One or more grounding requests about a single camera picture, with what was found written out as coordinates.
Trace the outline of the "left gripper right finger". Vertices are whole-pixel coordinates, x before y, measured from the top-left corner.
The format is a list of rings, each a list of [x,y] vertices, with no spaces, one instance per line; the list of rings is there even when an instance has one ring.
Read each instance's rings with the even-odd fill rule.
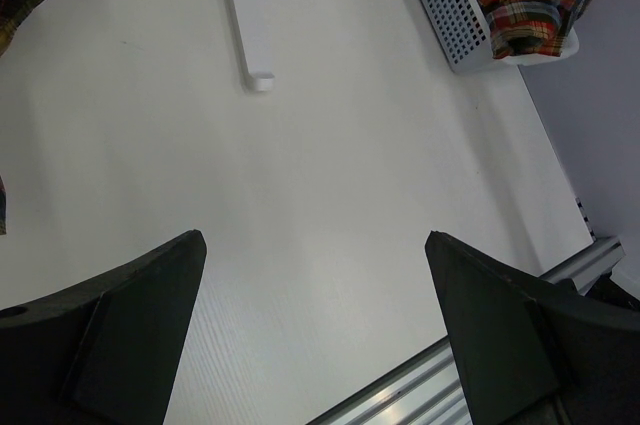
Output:
[[[636,424],[639,300],[586,294],[433,231],[425,253],[475,424]]]

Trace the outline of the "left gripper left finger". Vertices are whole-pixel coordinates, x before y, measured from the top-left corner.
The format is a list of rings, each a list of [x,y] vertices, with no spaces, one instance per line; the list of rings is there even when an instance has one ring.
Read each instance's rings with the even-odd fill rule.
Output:
[[[198,230],[1,312],[4,424],[161,424],[207,254]]]

